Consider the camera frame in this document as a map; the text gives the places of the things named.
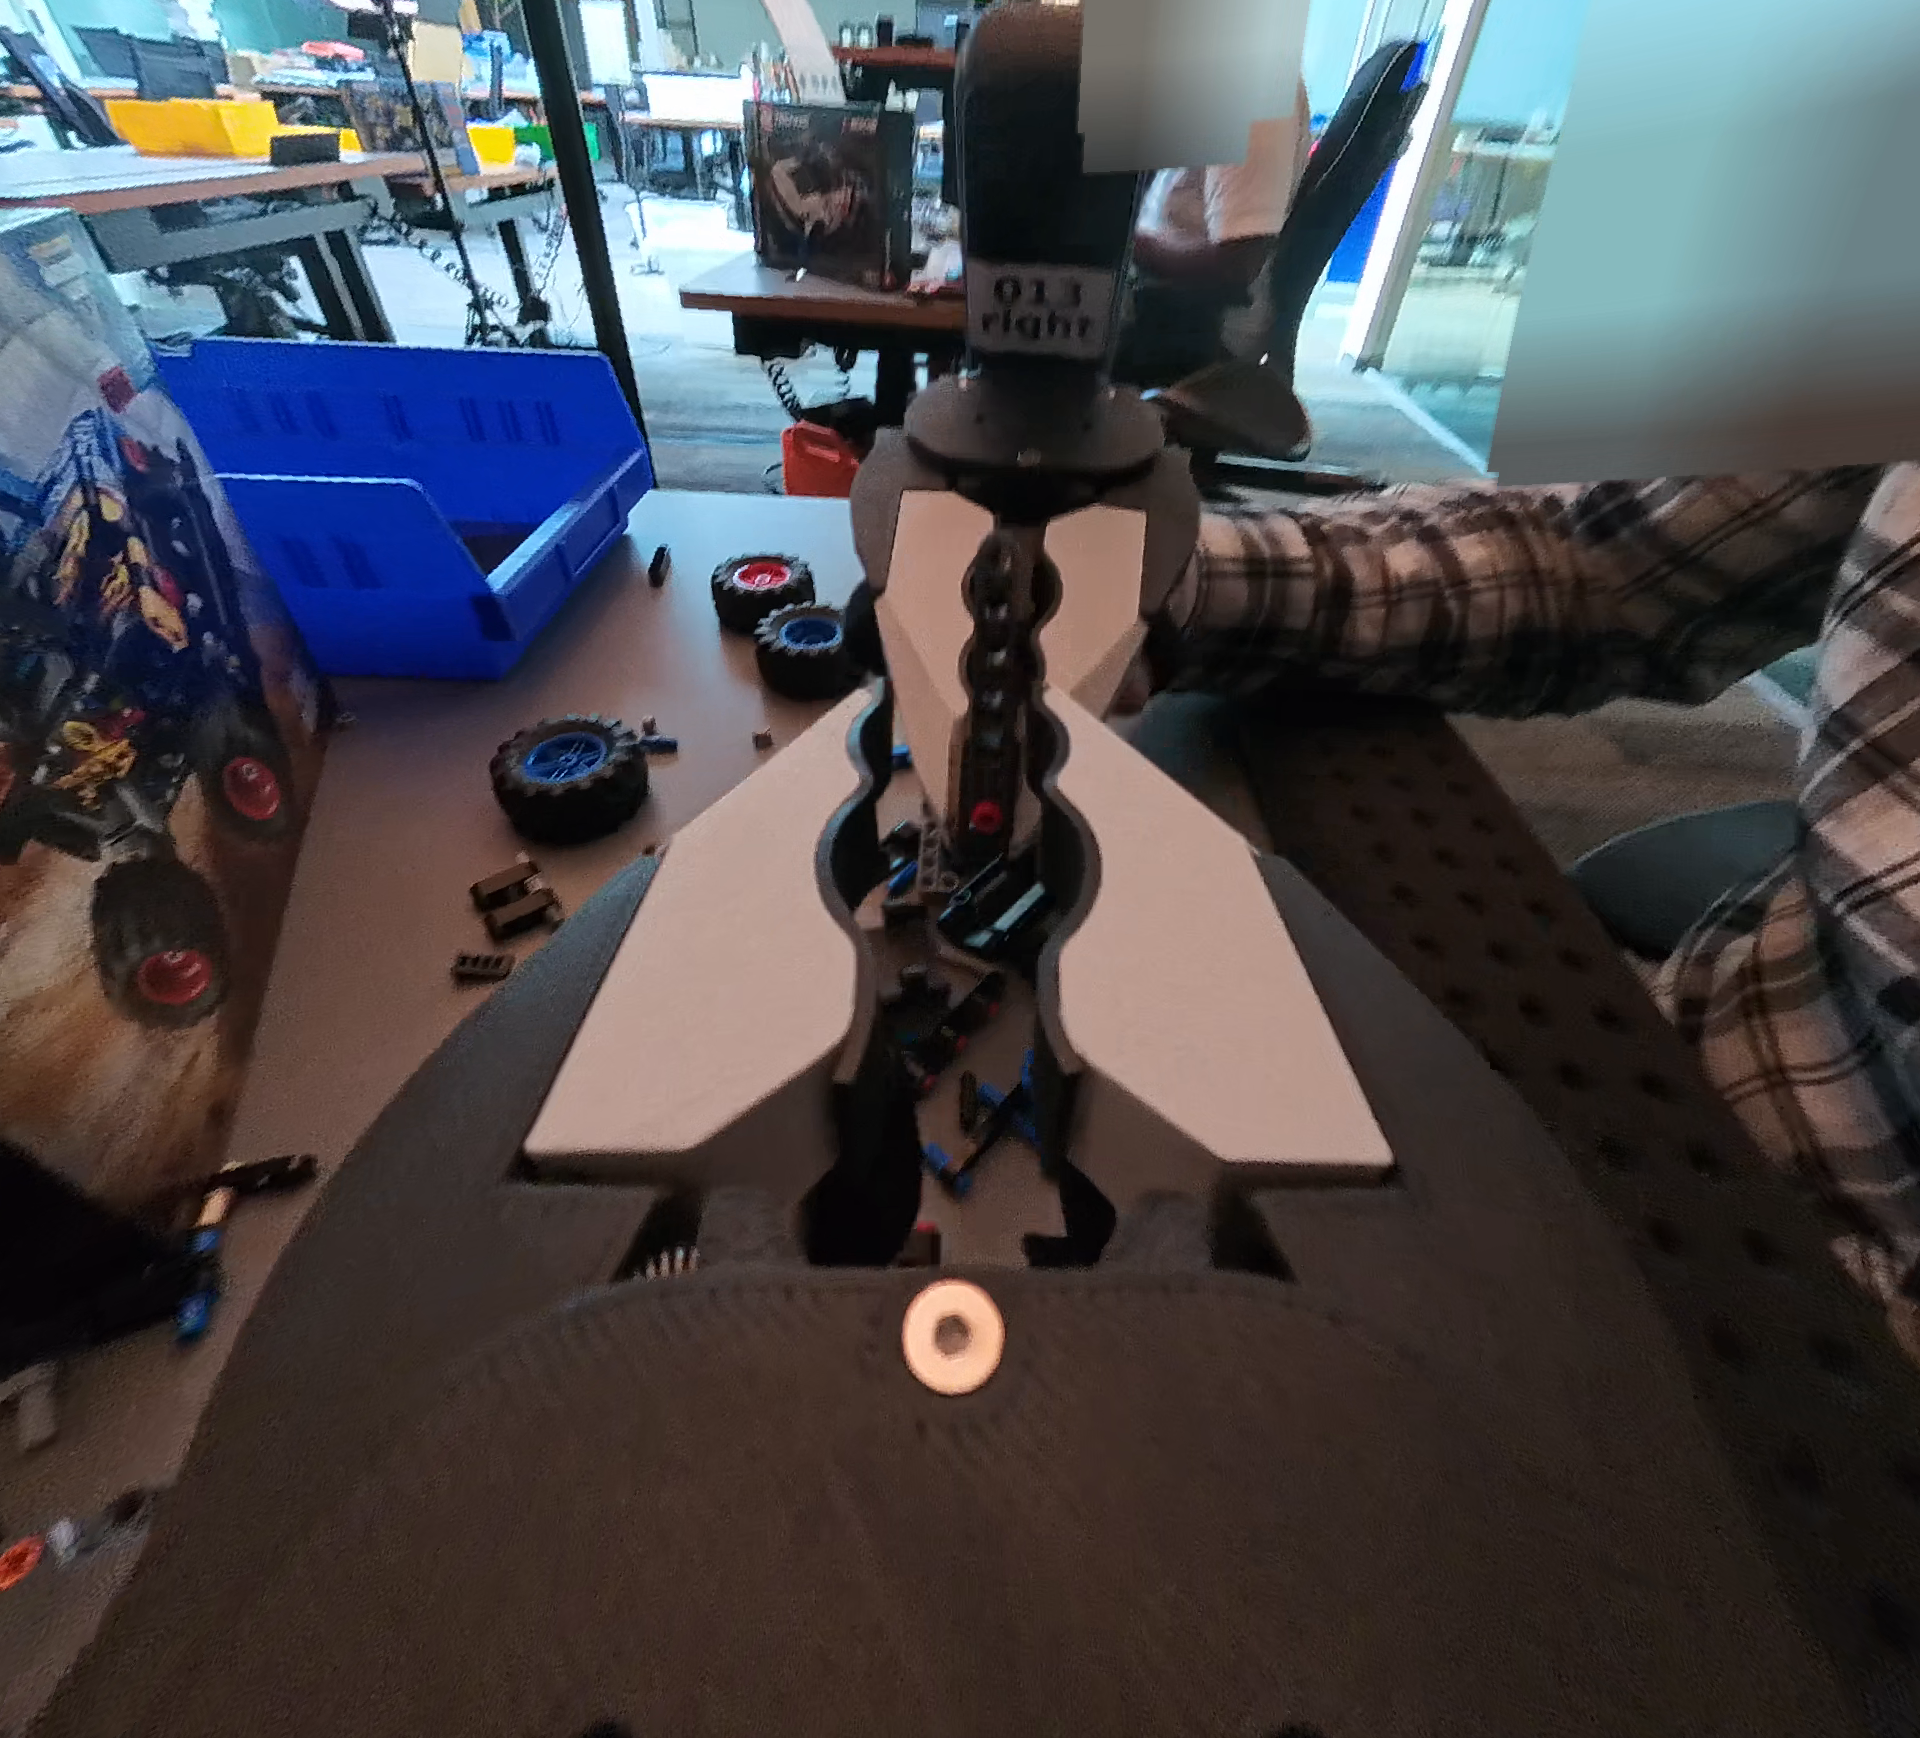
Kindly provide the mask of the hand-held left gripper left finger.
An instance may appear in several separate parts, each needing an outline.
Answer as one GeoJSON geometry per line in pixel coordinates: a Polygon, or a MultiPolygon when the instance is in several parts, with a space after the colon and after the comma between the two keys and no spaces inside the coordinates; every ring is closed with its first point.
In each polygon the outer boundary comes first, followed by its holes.
{"type": "Polygon", "coordinates": [[[892,701],[855,691],[640,865],[637,909],[527,1132],[546,1184],[754,1191],[808,1254],[903,1243],[903,1086],[857,913],[892,701]]]}

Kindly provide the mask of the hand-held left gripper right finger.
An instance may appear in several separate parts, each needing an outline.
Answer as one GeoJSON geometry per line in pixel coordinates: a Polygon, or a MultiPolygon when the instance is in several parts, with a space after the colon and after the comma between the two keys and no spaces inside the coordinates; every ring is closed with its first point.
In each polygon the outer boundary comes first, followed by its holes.
{"type": "Polygon", "coordinates": [[[1030,1100],[1064,1259],[1138,1208],[1378,1187],[1380,1118],[1269,861],[1074,695],[1032,713],[1041,880],[1030,1100]]]}

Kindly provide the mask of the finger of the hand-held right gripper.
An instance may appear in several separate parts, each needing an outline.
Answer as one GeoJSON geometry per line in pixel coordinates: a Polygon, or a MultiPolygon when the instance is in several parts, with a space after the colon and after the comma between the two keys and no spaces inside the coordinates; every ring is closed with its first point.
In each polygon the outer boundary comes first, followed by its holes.
{"type": "Polygon", "coordinates": [[[973,639],[965,579],[994,533],[989,509],[959,494],[903,494],[888,561],[888,684],[898,744],[948,757],[969,697],[973,639]]]}
{"type": "Polygon", "coordinates": [[[1042,528],[1056,596],[1039,627],[1041,706],[1101,719],[1121,695],[1145,640],[1140,615],[1147,519],[1141,510],[1074,510],[1042,528]]]}

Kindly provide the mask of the long black toy beam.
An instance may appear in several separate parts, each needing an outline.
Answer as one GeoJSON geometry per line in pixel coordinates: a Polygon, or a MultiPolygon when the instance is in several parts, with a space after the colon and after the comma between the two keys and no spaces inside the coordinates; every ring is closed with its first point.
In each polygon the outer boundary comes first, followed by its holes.
{"type": "Polygon", "coordinates": [[[877,599],[898,741],[922,791],[915,895],[941,949],[1032,980],[1054,903],[1026,786],[1039,659],[1034,552],[989,533],[961,575],[961,617],[877,599]]]}

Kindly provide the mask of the person's right forearm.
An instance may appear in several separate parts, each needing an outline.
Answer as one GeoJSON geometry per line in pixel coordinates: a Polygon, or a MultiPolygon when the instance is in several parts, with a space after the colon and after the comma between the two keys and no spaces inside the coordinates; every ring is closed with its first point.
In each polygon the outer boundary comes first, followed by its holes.
{"type": "Polygon", "coordinates": [[[1141,649],[1161,691],[1326,688],[1497,719],[1693,706],[1915,561],[1915,464],[1403,487],[1204,517],[1141,649]]]}

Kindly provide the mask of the grey desk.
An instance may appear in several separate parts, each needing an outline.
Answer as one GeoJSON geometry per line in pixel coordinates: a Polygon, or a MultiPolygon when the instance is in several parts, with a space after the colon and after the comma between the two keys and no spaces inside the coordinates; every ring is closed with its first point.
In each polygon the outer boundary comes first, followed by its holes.
{"type": "Polygon", "coordinates": [[[3,1592],[3,1685],[92,1645],[260,1645],[272,1631],[505,1599],[563,1528],[637,1531],[668,1472],[694,1517],[750,1455],[828,1433],[903,1276],[746,1256],[762,1199],[711,1203],[689,1276],[618,1277],[660,1199],[546,1184],[522,1139],[637,909],[640,865],[831,707],[783,706],[707,590],[733,551],[858,572],[842,503],[654,494],[637,537],[501,685],[361,680],[326,754],[238,1113],[244,1150],[316,1150],[295,1199],[244,1205],[233,1292],[197,1348],[134,1339],[79,1367],[55,1465],[3,1474],[3,1517],[79,1544],[3,1592]],[[488,997],[446,988],[469,880],[520,844],[488,791],[528,719],[660,713],[682,740],[631,832],[559,860],[557,936],[488,997]]]}

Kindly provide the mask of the black tire blue rim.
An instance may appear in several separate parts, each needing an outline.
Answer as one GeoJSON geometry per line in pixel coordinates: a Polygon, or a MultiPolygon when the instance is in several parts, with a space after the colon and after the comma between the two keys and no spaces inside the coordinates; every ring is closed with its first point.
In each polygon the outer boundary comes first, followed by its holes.
{"type": "Polygon", "coordinates": [[[517,837],[553,848],[618,834],[650,791],[640,735],[599,716],[565,716],[520,729],[493,751],[488,779],[517,837]]]}
{"type": "Polygon", "coordinates": [[[828,602],[795,602],[754,629],[754,665],[762,688],[793,703],[835,703],[870,672],[849,644],[845,613],[828,602]]]}

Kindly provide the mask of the orange bucket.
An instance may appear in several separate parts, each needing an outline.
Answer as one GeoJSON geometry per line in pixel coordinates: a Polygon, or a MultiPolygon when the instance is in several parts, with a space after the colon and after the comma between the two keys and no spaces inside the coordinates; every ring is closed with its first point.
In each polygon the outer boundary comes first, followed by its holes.
{"type": "Polygon", "coordinates": [[[808,418],[780,430],[780,494],[804,500],[849,500],[874,435],[851,435],[808,418]]]}

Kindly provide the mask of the black tire red rim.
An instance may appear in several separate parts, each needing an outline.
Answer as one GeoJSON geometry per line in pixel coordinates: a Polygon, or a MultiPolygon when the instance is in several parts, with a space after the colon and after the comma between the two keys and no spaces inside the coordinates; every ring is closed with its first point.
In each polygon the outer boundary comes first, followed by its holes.
{"type": "Polygon", "coordinates": [[[810,566],[777,551],[726,556],[713,568],[709,584],[721,629],[739,639],[752,639],[770,615],[816,596],[810,566]]]}

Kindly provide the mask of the dark printed box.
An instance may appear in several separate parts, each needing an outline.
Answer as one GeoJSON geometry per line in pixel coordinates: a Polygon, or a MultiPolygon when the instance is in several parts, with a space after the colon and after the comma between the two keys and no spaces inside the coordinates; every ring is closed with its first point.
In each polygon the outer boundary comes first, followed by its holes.
{"type": "Polygon", "coordinates": [[[742,140],[757,259],[864,291],[912,275],[917,127],[877,102],[748,102],[742,140]]]}

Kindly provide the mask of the black toy connector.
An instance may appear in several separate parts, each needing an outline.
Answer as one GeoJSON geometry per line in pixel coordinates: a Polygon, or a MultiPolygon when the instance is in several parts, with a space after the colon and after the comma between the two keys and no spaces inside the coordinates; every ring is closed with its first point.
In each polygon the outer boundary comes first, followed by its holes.
{"type": "Polygon", "coordinates": [[[448,981],[460,989],[505,983],[513,977],[520,952],[559,933],[567,921],[559,893],[527,852],[472,881],[469,897],[486,944],[453,958],[448,981]]]}

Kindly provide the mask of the wooden background table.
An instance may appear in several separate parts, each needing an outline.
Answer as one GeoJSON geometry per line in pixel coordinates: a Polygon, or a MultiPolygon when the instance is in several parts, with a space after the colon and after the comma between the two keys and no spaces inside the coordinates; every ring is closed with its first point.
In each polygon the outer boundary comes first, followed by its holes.
{"type": "Polygon", "coordinates": [[[687,279],[679,286],[679,298],[685,311],[722,313],[795,331],[833,326],[864,335],[965,332],[965,302],[954,291],[877,291],[812,270],[768,266],[750,253],[687,279]]]}

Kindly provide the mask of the black dotted mat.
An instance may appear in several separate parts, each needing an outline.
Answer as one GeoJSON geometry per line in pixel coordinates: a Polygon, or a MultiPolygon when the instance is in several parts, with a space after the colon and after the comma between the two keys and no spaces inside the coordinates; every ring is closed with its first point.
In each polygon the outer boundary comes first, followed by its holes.
{"type": "Polygon", "coordinates": [[[1517,1090],[1632,1248],[1867,1731],[1915,1734],[1915,1363],[1469,744],[1424,707],[1340,695],[1275,719],[1170,695],[1127,733],[1517,1090]]]}

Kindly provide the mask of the black metal pole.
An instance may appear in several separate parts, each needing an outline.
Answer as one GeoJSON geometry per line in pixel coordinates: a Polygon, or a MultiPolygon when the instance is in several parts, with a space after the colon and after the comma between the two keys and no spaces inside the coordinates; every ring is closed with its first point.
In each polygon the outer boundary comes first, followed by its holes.
{"type": "Polygon", "coordinates": [[[561,2],[520,0],[520,15],[540,83],[540,105],[544,109],[559,186],[575,239],[593,341],[597,350],[608,361],[642,441],[648,441],[627,320],[614,286],[602,202],[588,156],[582,99],[571,64],[561,2]]]}

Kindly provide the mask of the plain blue plastic bin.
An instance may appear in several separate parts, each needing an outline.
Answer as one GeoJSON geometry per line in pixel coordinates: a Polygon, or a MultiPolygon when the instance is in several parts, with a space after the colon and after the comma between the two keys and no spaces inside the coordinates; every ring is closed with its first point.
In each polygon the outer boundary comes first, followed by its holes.
{"type": "Polygon", "coordinates": [[[156,368],[335,679],[505,679],[654,485],[593,352],[206,339],[156,368]]]}

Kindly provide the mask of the person's plaid shirt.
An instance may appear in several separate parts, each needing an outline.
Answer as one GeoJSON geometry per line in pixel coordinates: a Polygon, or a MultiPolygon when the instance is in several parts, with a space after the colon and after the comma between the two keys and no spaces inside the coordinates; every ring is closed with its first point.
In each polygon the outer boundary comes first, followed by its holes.
{"type": "Polygon", "coordinates": [[[1701,1069],[1827,1218],[1915,1352],[1918,481],[1889,468],[1814,647],[1792,854],[1726,893],[1661,977],[1701,1069]]]}

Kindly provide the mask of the toy truck set box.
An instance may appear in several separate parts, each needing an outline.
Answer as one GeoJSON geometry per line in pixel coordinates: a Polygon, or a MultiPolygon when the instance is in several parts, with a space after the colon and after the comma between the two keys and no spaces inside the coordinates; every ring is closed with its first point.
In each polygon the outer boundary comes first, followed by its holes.
{"type": "Polygon", "coordinates": [[[79,218],[2,223],[2,1129],[111,1208],[226,1150],[322,680],[79,218]]]}

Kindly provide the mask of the yellow bin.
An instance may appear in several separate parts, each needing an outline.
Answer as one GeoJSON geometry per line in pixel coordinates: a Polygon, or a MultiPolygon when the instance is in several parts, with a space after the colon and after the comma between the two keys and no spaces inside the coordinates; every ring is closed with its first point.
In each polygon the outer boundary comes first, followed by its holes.
{"type": "Polygon", "coordinates": [[[145,158],[264,162],[280,125],[263,99],[103,99],[116,136],[145,158]]]}

